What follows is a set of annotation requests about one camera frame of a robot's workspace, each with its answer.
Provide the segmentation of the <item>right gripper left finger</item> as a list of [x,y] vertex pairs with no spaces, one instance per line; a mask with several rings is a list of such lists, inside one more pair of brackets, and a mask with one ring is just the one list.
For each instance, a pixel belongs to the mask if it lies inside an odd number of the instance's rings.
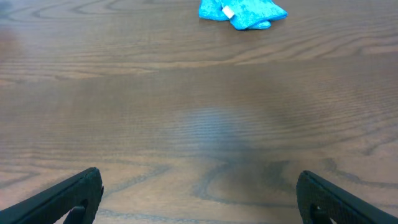
[[92,224],[104,187],[98,168],[90,167],[22,202],[1,210],[2,224],[65,223]]

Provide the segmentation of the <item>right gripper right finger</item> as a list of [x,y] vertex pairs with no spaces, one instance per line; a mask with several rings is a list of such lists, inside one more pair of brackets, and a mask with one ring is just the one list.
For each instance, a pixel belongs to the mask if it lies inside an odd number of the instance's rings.
[[307,224],[397,224],[392,216],[309,170],[300,173],[297,205]]

